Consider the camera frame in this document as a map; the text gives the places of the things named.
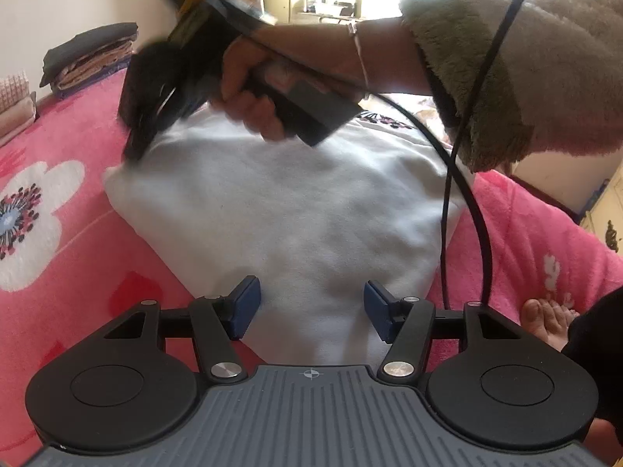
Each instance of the metal screw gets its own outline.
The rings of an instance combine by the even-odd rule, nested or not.
[[[242,367],[233,362],[221,362],[213,365],[210,372],[214,377],[228,379],[230,377],[239,376],[242,373]]]
[[[390,362],[383,367],[383,372],[389,376],[407,377],[413,374],[415,369],[409,362]]]

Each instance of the person's hand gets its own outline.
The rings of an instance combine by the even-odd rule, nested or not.
[[[345,26],[284,25],[266,26],[255,38],[323,71],[348,76],[361,83],[361,65]],[[243,89],[249,71],[271,58],[271,54],[242,37],[232,42],[223,55],[221,98],[212,100],[233,121],[242,121],[266,140],[285,138],[283,124],[275,115],[275,104],[267,96],[258,98]],[[328,83],[345,93],[343,86]]]

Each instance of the bracelet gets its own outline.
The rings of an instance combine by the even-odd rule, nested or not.
[[[370,91],[370,83],[368,81],[368,71],[366,65],[363,64],[363,58],[361,57],[361,42],[359,41],[359,35],[357,34],[357,24],[355,21],[348,21],[347,24],[348,35],[353,37],[354,47],[357,49],[357,56],[359,56],[359,63],[361,65],[361,71],[363,72],[363,81],[366,83],[366,91]]]

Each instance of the black pants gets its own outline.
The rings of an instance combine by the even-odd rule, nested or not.
[[[623,288],[571,323],[563,354],[593,376],[599,389],[597,418],[611,422],[623,444]]]

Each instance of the white cloth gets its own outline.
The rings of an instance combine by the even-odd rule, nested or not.
[[[206,109],[138,165],[108,172],[105,190],[194,296],[259,277],[244,342],[268,363],[376,367],[388,346],[365,315],[363,286],[426,295],[444,180],[414,130],[350,123],[310,148],[264,142]],[[463,205],[453,189],[451,231]]]

